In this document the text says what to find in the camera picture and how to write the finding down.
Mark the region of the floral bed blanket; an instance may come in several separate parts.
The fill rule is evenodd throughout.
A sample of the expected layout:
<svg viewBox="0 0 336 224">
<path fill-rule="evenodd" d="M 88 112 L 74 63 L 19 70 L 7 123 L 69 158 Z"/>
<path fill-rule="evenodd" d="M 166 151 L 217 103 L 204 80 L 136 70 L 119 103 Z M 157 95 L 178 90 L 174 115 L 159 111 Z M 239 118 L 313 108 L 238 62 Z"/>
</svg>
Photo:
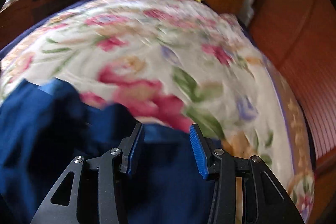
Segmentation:
<svg viewBox="0 0 336 224">
<path fill-rule="evenodd" d="M 231 14 L 192 0 L 93 0 L 52 17 L 1 60 L 1 106 L 22 80 L 59 79 L 81 101 L 138 121 L 193 123 L 233 156 L 260 156 L 304 222 L 314 171 L 303 112 L 286 79 Z"/>
</svg>

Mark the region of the dark blue bed sheet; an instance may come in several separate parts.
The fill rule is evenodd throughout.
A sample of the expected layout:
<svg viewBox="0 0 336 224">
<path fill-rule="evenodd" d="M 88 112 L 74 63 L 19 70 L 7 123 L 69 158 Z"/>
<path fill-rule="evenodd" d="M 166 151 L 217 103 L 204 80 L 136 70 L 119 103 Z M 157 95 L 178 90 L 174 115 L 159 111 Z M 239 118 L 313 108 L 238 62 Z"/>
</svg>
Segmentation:
<svg viewBox="0 0 336 224">
<path fill-rule="evenodd" d="M 81 0 L 81 1 L 78 1 L 78 2 L 76 2 L 76 3 L 74 3 L 74 4 L 70 5 L 70 6 L 66 7 L 65 9 L 62 9 L 62 10 L 58 11 L 57 13 L 54 13 L 54 14 L 46 17 L 45 19 L 43 19 L 43 20 L 39 21 L 38 23 L 34 24 L 32 27 L 28 28 L 24 32 L 20 33 L 14 40 L 12 40 L 8 45 L 6 45 L 5 47 L 3 47 L 0 50 L 0 59 L 2 60 L 22 39 L 24 39 L 27 35 L 29 35 L 30 33 L 32 33 L 37 28 L 41 27 L 48 20 L 50 20 L 52 17 L 59 15 L 61 12 L 69 11 L 70 9 L 74 9 L 74 8 L 76 8 L 78 6 L 81 6 L 84 3 L 87 3 L 89 1 L 93 1 L 93 0 Z"/>
</svg>

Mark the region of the wooden louvred wardrobe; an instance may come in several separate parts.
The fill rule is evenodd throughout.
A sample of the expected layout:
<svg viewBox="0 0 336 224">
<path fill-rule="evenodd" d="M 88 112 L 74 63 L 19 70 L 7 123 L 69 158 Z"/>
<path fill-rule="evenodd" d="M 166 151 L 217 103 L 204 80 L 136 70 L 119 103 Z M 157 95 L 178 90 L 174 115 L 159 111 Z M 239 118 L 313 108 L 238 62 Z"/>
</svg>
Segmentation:
<svg viewBox="0 0 336 224">
<path fill-rule="evenodd" d="M 255 0 L 249 31 L 305 115 L 315 171 L 310 223 L 335 223 L 335 7 L 331 0 Z"/>
</svg>

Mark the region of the navy blue suit jacket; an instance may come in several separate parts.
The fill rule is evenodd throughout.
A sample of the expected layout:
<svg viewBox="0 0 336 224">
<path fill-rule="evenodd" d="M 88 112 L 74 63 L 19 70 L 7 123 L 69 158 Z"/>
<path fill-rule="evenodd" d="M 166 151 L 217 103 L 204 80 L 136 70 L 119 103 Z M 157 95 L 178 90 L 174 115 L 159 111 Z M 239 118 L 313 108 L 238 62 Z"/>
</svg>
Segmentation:
<svg viewBox="0 0 336 224">
<path fill-rule="evenodd" d="M 122 105 L 84 104 L 62 80 L 22 80 L 1 106 L 1 223 L 30 223 L 72 159 L 102 156 L 136 123 Z M 125 190 L 129 223 L 206 223 L 214 183 L 199 174 L 187 133 L 159 124 L 143 129 L 137 172 Z"/>
</svg>

